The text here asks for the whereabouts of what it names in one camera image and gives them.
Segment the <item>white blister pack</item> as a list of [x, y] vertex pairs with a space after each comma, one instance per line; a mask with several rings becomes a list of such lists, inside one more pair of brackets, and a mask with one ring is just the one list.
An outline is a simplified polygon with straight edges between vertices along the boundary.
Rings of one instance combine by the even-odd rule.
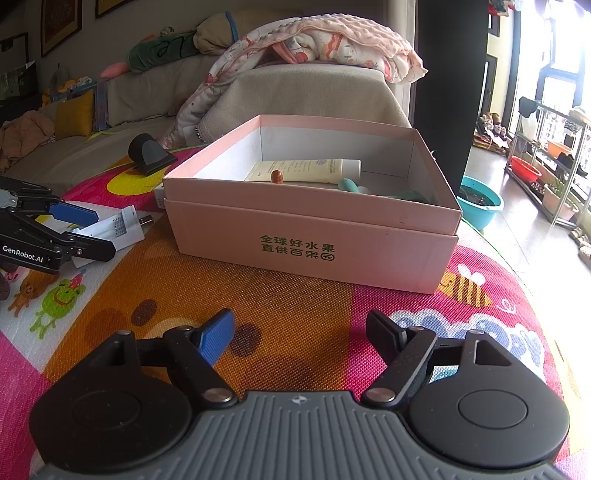
[[101, 207], [85, 203], [70, 203], [90, 210], [94, 210], [99, 221], [87, 227], [54, 219], [51, 215], [40, 215], [37, 221], [58, 233], [73, 232], [76, 234], [100, 238], [111, 241], [116, 251], [142, 241], [147, 228], [158, 218], [147, 212], [137, 211], [133, 205], [116, 209]]

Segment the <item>orange animal figurine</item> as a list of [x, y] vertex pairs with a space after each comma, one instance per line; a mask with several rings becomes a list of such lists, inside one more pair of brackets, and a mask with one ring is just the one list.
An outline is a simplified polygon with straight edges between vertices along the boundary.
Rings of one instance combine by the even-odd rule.
[[273, 184], [283, 184], [283, 172], [280, 170], [273, 170], [270, 179]]

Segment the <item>cream lotion tube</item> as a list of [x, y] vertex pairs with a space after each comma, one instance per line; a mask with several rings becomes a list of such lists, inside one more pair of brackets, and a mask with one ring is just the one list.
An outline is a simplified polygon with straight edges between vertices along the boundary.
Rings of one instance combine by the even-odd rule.
[[245, 177], [249, 182], [273, 182], [273, 172], [280, 171], [284, 182], [338, 184], [342, 179], [359, 181], [359, 159], [277, 160], [257, 162]]

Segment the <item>brown plush toy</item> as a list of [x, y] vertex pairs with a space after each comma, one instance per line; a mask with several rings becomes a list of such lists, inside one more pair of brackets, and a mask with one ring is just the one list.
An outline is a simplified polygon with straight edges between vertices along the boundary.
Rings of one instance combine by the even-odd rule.
[[6, 300], [10, 295], [11, 287], [3, 274], [0, 274], [0, 301]]

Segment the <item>peach cloth on sofa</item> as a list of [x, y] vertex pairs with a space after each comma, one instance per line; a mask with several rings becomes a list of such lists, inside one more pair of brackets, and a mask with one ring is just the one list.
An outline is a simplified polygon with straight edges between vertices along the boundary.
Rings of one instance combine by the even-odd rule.
[[38, 111], [28, 111], [1, 127], [1, 173], [46, 144], [55, 134], [55, 124]]

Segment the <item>colourful cartoon play mat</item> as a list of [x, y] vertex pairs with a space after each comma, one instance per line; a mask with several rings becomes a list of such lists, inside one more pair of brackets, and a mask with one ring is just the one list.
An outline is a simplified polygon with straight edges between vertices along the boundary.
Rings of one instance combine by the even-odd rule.
[[238, 393], [362, 392], [384, 367], [365, 336], [373, 309], [442, 337], [484, 330], [563, 398], [572, 425], [557, 464], [585, 478], [580, 395], [541, 309], [481, 234], [462, 224], [459, 236], [447, 272], [486, 294], [484, 306], [459, 302], [448, 290], [421, 295], [184, 256], [163, 214], [110, 262], [67, 265], [57, 276], [3, 273], [11, 291], [1, 301], [2, 477], [26, 479], [40, 468], [28, 428], [33, 404], [112, 333], [157, 337], [228, 308], [235, 336], [216, 368]]

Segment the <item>yellow cushion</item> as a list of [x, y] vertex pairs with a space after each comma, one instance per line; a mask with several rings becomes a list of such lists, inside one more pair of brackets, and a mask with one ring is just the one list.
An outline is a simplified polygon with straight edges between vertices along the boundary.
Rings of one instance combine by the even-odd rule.
[[88, 137], [94, 121], [94, 94], [92, 90], [62, 102], [55, 115], [55, 138], [61, 140], [73, 136]]

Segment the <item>black hair dryer nozzle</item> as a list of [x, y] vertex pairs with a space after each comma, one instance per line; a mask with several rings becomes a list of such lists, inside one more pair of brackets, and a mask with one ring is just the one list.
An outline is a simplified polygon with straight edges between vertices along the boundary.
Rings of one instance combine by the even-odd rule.
[[128, 147], [128, 157], [136, 170], [149, 176], [172, 165], [176, 157], [166, 151], [151, 135], [141, 133], [134, 137]]

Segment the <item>beige covered sofa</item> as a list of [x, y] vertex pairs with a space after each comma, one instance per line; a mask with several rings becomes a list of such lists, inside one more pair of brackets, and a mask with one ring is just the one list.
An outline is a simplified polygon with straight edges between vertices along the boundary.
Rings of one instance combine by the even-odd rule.
[[[93, 121], [88, 137], [57, 140], [54, 134], [2, 175], [40, 184], [62, 195], [123, 159], [137, 135], [147, 133], [160, 143], [180, 107], [219, 57], [199, 68], [192, 68], [188, 60], [180, 61], [179, 67], [190, 74], [190, 82], [189, 90], [177, 99], [172, 99], [165, 87], [172, 78], [169, 66], [109, 80], [109, 119], [104, 131], [97, 131]], [[405, 126], [408, 117], [394, 96], [394, 85], [373, 69], [321, 61], [287, 64], [270, 51], [256, 68], [231, 83], [197, 126], [184, 130], [183, 147], [168, 150], [214, 141], [259, 114], [335, 117]], [[60, 103], [38, 112], [55, 124]]]

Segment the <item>pink plush toy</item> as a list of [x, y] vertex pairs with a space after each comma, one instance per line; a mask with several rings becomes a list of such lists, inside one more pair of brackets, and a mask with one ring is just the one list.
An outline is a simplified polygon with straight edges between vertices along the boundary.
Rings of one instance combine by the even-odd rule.
[[124, 75], [130, 71], [129, 65], [126, 62], [117, 62], [107, 66], [101, 73], [100, 78], [110, 80], [120, 75]]

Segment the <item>pink cardboard box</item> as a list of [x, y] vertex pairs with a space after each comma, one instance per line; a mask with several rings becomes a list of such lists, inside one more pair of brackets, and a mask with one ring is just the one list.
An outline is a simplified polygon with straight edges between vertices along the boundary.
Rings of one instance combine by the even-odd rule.
[[[257, 162], [359, 159], [361, 190], [245, 180]], [[169, 172], [180, 252], [290, 274], [433, 293], [461, 208], [420, 133], [361, 120], [260, 115]]]

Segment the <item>teal plastic basin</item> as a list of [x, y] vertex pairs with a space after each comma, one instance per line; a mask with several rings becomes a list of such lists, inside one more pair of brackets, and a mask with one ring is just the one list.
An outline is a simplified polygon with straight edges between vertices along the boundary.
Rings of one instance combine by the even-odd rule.
[[457, 200], [463, 211], [463, 219], [477, 230], [487, 227], [504, 209], [504, 200], [499, 194], [469, 176], [462, 178]]

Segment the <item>green plush toy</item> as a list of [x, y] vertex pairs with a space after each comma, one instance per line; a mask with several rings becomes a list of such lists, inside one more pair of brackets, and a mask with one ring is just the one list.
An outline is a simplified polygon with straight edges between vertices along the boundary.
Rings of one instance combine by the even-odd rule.
[[199, 54], [193, 44], [193, 32], [155, 37], [137, 43], [127, 54], [131, 72], [142, 73], [151, 68]]

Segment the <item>red plastic basin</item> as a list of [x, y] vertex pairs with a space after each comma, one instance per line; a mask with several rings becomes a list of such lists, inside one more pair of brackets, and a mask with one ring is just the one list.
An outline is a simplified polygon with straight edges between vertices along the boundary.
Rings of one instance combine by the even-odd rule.
[[510, 167], [512, 172], [526, 184], [535, 183], [542, 176], [537, 168], [515, 155], [511, 157]]

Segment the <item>framed wall picture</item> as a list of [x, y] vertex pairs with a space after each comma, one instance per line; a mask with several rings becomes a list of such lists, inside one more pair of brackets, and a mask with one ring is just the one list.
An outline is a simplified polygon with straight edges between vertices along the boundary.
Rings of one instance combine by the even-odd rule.
[[43, 0], [40, 16], [41, 55], [46, 57], [82, 29], [80, 0]]

